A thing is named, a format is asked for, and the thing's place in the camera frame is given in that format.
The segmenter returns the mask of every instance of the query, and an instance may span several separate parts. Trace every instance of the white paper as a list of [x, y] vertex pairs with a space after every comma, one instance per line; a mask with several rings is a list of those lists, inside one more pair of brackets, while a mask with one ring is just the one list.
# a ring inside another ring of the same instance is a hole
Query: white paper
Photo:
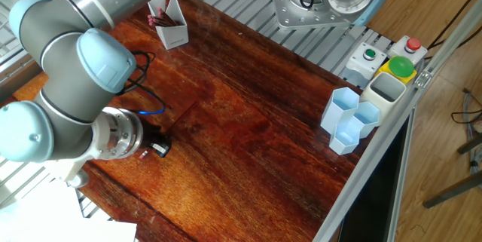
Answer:
[[0, 209], [1, 242], [132, 242], [135, 236], [136, 224], [84, 219], [75, 189], [60, 181]]

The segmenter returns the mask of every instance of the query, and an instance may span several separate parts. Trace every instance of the white control box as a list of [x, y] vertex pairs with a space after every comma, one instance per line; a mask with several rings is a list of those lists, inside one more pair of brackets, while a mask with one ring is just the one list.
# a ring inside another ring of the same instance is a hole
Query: white control box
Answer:
[[428, 50], [420, 44], [416, 38], [410, 38], [405, 35], [388, 51], [388, 57], [402, 56], [408, 58], [414, 65], [416, 65], [426, 54]]
[[360, 88], [365, 88], [386, 59], [386, 54], [362, 42], [342, 71], [342, 78]]

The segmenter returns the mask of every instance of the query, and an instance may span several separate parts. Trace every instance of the yellow button base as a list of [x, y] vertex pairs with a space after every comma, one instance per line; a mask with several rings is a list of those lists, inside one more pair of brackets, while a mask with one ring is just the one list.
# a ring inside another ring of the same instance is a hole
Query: yellow button base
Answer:
[[385, 63], [383, 66], [381, 66], [377, 73], [375, 74], [375, 76], [379, 75], [381, 72], [387, 72], [393, 76], [395, 76], [395, 78], [397, 78], [398, 80], [400, 80], [402, 83], [404, 84], [407, 84], [410, 80], [413, 79], [413, 77], [415, 77], [416, 75], [416, 70], [413, 71], [412, 75], [408, 76], [408, 77], [399, 77], [397, 75], [395, 75], [389, 68], [389, 62]]

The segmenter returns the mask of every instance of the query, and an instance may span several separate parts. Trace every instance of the white cardboard box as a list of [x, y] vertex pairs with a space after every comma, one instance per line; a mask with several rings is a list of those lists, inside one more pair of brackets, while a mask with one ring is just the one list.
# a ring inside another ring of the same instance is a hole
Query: white cardboard box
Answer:
[[[151, 15], [158, 16], [158, 8], [162, 8], [164, 10], [166, 7], [166, 0], [150, 0], [148, 6], [149, 10], [151, 10]], [[166, 50], [188, 43], [188, 25], [186, 24], [186, 20], [182, 15], [178, 0], [171, 0], [169, 2], [166, 14], [168, 14], [171, 19], [182, 24], [180, 26], [173, 27], [156, 26], [157, 34], [159, 35], [160, 40], [163, 42]]]

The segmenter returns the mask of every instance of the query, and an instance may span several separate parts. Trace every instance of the blue joint cap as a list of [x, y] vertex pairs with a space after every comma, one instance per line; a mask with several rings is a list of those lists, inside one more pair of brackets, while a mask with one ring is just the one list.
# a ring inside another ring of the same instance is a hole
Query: blue joint cap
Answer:
[[78, 38], [77, 53], [89, 76], [110, 93], [121, 92], [136, 69], [130, 51], [99, 29], [88, 29]]
[[53, 152], [53, 129], [45, 111], [30, 101], [0, 109], [0, 155], [16, 162], [43, 162]]
[[14, 35], [22, 42], [20, 39], [20, 27], [22, 25], [23, 16], [27, 11], [38, 2], [49, 2], [52, 0], [19, 0], [12, 7], [10, 14], [8, 16], [8, 22]]
[[358, 19], [353, 22], [353, 25], [356, 26], [363, 26], [367, 24], [372, 17], [374, 17], [375, 13], [382, 7], [385, 0], [373, 0], [370, 5], [368, 5], [367, 9], [363, 11], [363, 14], [358, 17]]

